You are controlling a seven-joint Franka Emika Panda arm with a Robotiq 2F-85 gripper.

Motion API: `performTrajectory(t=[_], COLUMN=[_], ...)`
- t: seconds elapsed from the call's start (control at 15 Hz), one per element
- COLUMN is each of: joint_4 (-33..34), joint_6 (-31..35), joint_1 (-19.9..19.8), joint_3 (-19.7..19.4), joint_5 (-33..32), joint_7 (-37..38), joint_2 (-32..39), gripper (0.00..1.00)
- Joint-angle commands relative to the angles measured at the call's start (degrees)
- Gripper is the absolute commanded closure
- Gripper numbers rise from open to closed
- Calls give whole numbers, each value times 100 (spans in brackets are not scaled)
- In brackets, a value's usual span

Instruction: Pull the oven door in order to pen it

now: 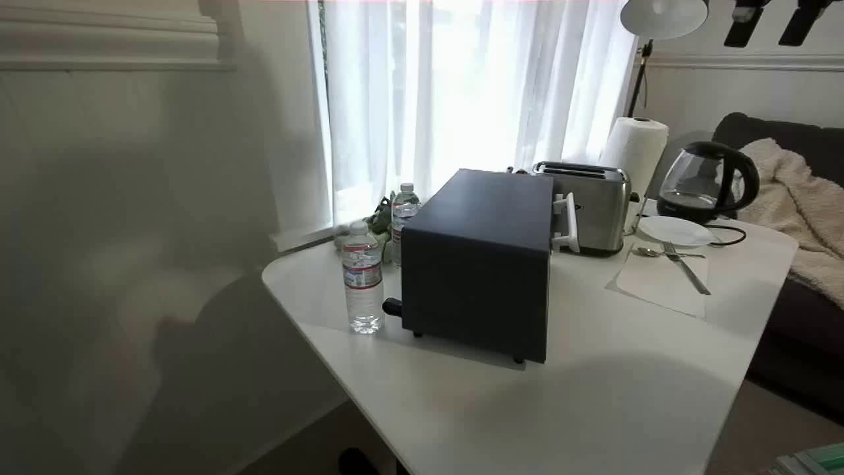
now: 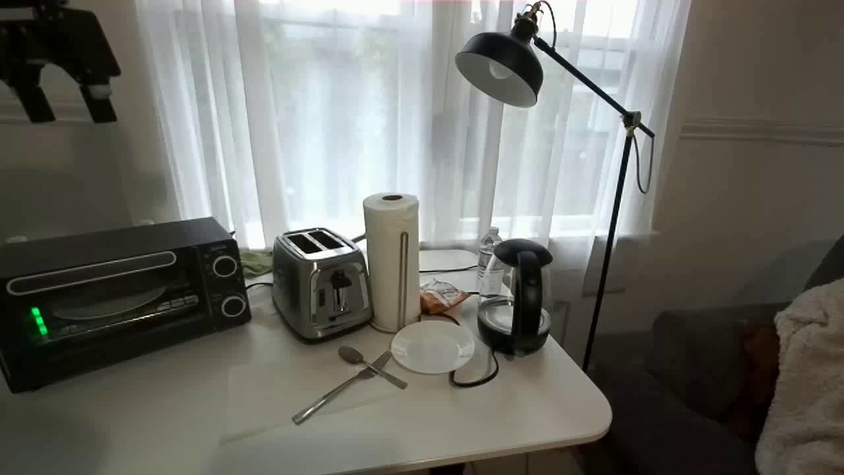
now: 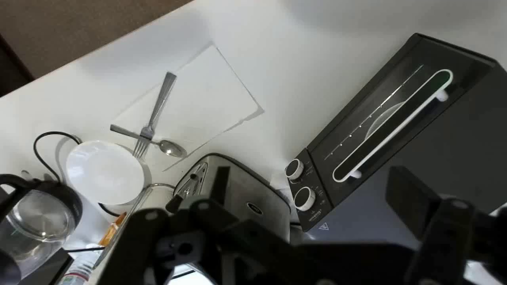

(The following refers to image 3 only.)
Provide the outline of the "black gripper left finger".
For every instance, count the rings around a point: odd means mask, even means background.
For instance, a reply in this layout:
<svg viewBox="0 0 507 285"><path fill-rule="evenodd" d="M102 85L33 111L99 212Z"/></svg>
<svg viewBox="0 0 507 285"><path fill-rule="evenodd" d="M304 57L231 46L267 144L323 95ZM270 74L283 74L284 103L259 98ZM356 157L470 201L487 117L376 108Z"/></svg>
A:
<svg viewBox="0 0 507 285"><path fill-rule="evenodd" d="M197 199L174 215L132 214L110 250L96 285L164 285L177 266L191 266L216 285L248 285L248 267L218 244L212 225L234 222L220 204Z"/></svg>

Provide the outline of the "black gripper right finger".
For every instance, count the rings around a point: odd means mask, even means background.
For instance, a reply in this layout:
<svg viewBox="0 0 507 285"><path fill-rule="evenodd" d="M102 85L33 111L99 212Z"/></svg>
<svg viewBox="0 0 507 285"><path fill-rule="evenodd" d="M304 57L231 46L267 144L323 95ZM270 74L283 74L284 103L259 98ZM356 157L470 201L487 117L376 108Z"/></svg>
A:
<svg viewBox="0 0 507 285"><path fill-rule="evenodd" d="M468 260L481 256L489 217L459 198L440 198L403 166L387 171L386 201L418 239L405 285L471 285Z"/></svg>

